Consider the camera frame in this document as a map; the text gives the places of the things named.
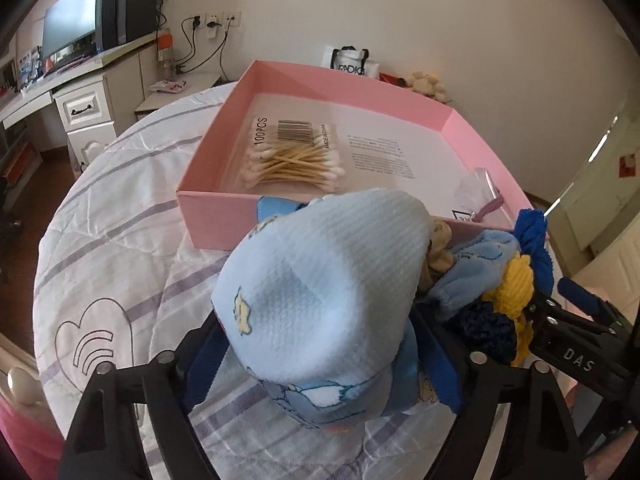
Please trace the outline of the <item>beige scrunchie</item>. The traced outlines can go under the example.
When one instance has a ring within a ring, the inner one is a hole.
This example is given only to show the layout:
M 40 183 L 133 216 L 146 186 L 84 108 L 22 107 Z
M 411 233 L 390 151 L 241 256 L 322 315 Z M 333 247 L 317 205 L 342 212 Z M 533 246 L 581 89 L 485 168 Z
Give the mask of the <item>beige scrunchie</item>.
M 442 220 L 435 220 L 420 274 L 419 289 L 422 292 L 432 288 L 454 265 L 454 255 L 447 249 L 451 237 L 450 226 Z

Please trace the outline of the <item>cream plush toy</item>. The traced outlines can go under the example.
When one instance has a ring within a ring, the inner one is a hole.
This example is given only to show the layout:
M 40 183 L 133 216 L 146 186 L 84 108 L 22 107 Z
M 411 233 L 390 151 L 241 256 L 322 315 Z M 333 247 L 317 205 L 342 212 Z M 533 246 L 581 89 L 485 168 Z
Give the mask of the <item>cream plush toy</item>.
M 435 74 L 424 74 L 422 72 L 414 72 L 407 80 L 407 87 L 414 93 L 421 96 L 447 104 L 449 102 L 448 93 L 445 85 L 439 80 L 439 76 Z

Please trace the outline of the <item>orange capped bottle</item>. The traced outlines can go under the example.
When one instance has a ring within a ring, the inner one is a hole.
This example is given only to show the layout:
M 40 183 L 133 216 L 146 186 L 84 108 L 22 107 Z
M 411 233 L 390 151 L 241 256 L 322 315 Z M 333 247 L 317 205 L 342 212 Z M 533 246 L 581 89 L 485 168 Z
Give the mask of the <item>orange capped bottle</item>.
M 162 28 L 157 33 L 157 62 L 163 79 L 171 79 L 175 73 L 174 38 L 169 28 Z

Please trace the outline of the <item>black computer tower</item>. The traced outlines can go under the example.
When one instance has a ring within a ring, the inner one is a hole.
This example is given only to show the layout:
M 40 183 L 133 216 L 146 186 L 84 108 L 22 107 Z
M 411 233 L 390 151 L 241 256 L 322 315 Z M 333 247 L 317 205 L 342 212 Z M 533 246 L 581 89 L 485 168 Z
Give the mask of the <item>black computer tower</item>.
M 94 43 L 99 52 L 157 30 L 157 0 L 96 0 Z

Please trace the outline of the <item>clear plastic bag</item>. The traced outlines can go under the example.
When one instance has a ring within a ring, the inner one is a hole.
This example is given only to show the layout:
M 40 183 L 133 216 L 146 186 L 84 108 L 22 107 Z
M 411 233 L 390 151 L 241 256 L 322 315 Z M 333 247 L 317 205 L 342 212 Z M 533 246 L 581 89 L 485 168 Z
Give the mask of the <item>clear plastic bag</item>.
M 463 177 L 454 197 L 476 223 L 504 205 L 504 198 L 486 168 L 475 168 Z

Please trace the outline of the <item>pink cardboard box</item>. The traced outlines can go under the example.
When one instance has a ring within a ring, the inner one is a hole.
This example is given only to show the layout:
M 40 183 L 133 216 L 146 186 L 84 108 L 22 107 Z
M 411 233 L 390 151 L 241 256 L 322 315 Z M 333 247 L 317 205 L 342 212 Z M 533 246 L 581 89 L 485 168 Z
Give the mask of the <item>pink cardboard box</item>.
M 326 128 L 345 171 L 343 193 L 396 188 L 433 216 L 461 221 L 473 208 L 460 186 L 484 169 L 504 199 L 485 226 L 510 228 L 529 206 L 506 166 L 453 108 L 363 76 L 256 61 L 218 110 L 177 188 L 197 248 L 232 249 L 256 224 L 262 196 L 308 202 L 323 193 L 305 183 L 245 186 L 247 149 L 261 136 L 258 119 Z

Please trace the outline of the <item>royal blue knitted scrunchie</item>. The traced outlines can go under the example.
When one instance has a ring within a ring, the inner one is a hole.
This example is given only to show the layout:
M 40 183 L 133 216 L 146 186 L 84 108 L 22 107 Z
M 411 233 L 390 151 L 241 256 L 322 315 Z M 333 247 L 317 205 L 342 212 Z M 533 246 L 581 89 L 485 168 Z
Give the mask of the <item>royal blue knitted scrunchie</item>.
M 554 285 L 553 263 L 546 247 L 548 223 L 539 209 L 521 209 L 518 212 L 513 235 L 522 253 L 530 258 L 534 274 L 534 287 L 550 296 Z

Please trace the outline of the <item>pink bedding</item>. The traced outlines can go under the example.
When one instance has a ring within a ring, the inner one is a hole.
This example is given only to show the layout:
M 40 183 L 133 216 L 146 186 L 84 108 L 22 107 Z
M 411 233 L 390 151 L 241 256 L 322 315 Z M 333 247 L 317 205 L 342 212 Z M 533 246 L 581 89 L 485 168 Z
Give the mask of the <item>pink bedding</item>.
M 1 398 L 1 433 L 26 474 L 31 479 L 56 478 L 64 439 L 58 428 L 51 429 L 17 411 Z

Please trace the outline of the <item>wall power outlet strip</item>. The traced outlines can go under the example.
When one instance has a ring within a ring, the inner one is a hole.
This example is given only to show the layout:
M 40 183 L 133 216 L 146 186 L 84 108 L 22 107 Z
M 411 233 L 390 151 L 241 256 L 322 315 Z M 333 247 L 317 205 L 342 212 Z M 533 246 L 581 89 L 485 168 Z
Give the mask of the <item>wall power outlet strip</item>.
M 223 29 L 229 27 L 238 27 L 242 21 L 242 12 L 221 12 L 221 13 L 205 13 L 194 14 L 192 16 L 195 23 L 195 28 L 207 28 L 216 29 L 222 27 Z

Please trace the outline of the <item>cotton swabs pack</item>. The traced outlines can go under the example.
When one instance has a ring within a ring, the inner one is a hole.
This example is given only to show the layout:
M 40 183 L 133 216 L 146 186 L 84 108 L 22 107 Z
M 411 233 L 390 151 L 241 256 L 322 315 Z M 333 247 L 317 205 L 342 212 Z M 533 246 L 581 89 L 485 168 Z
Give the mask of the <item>cotton swabs pack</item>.
M 338 190 L 346 176 L 335 129 L 310 120 L 259 115 L 248 130 L 240 177 L 246 188 L 303 184 Z

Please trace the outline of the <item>navy knitted scrunchie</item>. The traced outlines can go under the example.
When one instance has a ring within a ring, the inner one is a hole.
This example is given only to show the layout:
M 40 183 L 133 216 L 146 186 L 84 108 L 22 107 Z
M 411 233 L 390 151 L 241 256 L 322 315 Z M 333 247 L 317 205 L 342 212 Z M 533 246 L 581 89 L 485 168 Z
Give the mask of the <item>navy knitted scrunchie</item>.
M 510 365 L 516 357 L 518 337 L 514 322 L 496 312 L 490 301 L 477 299 L 457 314 L 457 328 L 465 342 L 498 364 Z

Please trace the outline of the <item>black computer monitor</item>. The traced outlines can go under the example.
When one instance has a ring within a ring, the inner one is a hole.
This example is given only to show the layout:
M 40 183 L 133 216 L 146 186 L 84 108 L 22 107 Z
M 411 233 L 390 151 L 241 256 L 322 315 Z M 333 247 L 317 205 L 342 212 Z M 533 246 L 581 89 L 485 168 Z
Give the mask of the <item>black computer monitor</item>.
M 44 14 L 41 53 L 50 58 L 96 30 L 96 0 L 58 0 Z

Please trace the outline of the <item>red storage box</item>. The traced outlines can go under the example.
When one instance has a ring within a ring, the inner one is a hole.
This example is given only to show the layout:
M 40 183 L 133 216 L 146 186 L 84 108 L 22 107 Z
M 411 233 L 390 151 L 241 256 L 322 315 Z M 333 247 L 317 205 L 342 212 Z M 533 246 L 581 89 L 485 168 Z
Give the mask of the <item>red storage box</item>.
M 412 83 L 402 77 L 397 77 L 397 76 L 386 74 L 386 73 L 379 73 L 378 78 L 380 78 L 380 81 L 386 82 L 386 84 L 392 84 L 393 86 L 398 88 L 412 87 Z

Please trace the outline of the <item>light blue fleece headband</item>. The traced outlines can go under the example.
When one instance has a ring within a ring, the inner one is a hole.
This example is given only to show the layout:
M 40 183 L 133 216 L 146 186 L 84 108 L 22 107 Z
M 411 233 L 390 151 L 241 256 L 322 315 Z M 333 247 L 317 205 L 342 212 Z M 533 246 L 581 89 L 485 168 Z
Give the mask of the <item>light blue fleece headband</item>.
M 446 322 L 484 292 L 496 288 L 506 265 L 519 251 L 516 238 L 498 230 L 484 230 L 454 246 L 454 265 L 426 295 L 426 303 L 435 308 L 434 318 Z

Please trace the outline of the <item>yellow knitted scrunchie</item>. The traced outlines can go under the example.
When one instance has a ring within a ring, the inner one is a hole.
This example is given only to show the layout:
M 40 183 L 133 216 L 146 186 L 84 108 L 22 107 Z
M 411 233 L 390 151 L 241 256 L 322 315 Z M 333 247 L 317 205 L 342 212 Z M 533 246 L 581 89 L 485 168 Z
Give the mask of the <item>yellow knitted scrunchie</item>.
M 524 309 L 534 296 L 534 274 L 530 257 L 519 252 L 506 264 L 498 287 L 485 292 L 482 299 L 494 306 L 494 311 L 506 315 L 514 324 L 516 353 L 512 366 L 519 366 L 529 356 L 529 344 L 534 332 L 526 320 Z

